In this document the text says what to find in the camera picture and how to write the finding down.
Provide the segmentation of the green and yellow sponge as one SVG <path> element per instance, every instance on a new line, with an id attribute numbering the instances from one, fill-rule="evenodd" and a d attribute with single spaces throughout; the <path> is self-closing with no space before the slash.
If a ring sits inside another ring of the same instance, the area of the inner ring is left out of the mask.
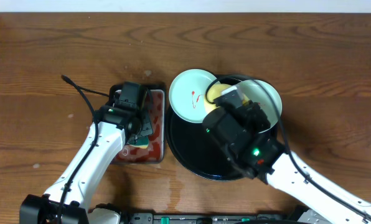
<path id="1" fill-rule="evenodd" d="M 138 147 L 141 149 L 147 149 L 149 146 L 149 138 L 147 136 L 137 137 L 129 139 L 128 145 L 132 147 Z"/>

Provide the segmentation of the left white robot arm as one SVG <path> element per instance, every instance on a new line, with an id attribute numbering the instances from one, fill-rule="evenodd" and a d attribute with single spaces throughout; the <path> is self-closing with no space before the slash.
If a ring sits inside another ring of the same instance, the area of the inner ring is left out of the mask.
<path id="1" fill-rule="evenodd" d="M 90 210 L 96 188 L 115 156 L 133 139 L 152 128 L 145 97 L 123 93 L 92 112 L 83 145 L 63 174 L 42 196 L 28 195 L 19 211 L 20 223 L 120 223 L 122 214 L 104 204 Z"/>

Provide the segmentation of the yellow plate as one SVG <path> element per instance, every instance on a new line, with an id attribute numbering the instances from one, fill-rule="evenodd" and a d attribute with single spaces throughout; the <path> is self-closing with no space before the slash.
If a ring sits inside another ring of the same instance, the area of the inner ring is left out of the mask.
<path id="1" fill-rule="evenodd" d="M 204 98 L 204 108 L 205 108 L 205 112 L 206 114 L 209 114 L 211 113 L 214 109 L 216 108 L 219 108 L 220 106 L 217 106 L 215 103 L 214 103 L 214 100 L 220 96 L 222 96 L 222 92 L 226 92 L 226 93 L 229 93 L 230 91 L 232 90 L 235 90 L 235 87 L 229 85 L 229 84 L 214 84 L 208 91 L 207 93 L 207 98 Z M 244 105 L 247 105 L 250 101 L 250 99 L 246 96 L 246 94 L 242 93 L 242 97 L 241 97 L 241 100 L 242 100 L 242 103 L 241 103 L 241 106 L 244 106 Z M 236 106 L 234 106 L 233 104 L 231 104 L 230 102 L 226 102 L 224 101 L 223 102 L 224 104 L 222 106 L 224 106 L 224 108 L 226 109 L 235 109 L 237 108 Z"/>

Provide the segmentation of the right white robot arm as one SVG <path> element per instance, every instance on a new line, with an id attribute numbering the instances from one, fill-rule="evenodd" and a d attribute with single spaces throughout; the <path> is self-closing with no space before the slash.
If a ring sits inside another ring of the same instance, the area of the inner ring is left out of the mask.
<path id="1" fill-rule="evenodd" d="M 293 196 L 331 223 L 371 223 L 370 202 L 309 167 L 287 142 L 260 133 L 269 122 L 258 103 L 218 98 L 213 103 L 202 125 L 244 177 Z"/>

